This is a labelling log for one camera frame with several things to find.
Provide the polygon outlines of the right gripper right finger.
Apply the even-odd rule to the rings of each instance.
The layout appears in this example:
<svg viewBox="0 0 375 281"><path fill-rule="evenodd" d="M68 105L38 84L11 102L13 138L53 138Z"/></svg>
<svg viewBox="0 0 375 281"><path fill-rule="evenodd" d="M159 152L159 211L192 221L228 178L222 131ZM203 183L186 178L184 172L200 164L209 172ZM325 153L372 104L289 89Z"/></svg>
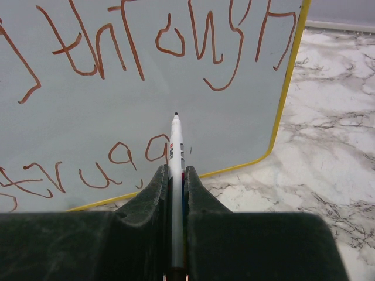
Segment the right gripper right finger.
<svg viewBox="0 0 375 281"><path fill-rule="evenodd" d="M347 280L324 220L304 212L235 213L185 172L190 280Z"/></svg>

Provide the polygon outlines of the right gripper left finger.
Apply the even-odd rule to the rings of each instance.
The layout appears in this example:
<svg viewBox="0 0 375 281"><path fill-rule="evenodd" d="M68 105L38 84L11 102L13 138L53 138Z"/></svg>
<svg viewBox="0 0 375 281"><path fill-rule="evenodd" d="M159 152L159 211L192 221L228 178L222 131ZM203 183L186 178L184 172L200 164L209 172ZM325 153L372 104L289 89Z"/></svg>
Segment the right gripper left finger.
<svg viewBox="0 0 375 281"><path fill-rule="evenodd" d="M115 211L1 215L2 280L162 280L168 168Z"/></svg>

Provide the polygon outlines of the white marker pen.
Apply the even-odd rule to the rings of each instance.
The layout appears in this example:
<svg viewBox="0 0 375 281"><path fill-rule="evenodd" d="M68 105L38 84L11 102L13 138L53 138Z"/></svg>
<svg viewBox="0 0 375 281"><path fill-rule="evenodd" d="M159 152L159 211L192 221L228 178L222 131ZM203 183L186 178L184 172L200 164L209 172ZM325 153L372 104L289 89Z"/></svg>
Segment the white marker pen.
<svg viewBox="0 0 375 281"><path fill-rule="evenodd" d="M171 270L185 267L185 158L182 124L179 114L173 116L169 147L169 180L171 181Z"/></svg>

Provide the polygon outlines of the yellow framed whiteboard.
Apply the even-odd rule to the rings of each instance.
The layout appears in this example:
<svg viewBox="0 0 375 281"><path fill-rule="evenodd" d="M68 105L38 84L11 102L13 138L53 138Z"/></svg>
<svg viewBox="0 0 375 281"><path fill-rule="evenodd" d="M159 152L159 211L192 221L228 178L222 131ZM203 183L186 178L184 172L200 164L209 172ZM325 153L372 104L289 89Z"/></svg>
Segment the yellow framed whiteboard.
<svg viewBox="0 0 375 281"><path fill-rule="evenodd" d="M272 151L309 1L2 1L1 212L126 198Z"/></svg>

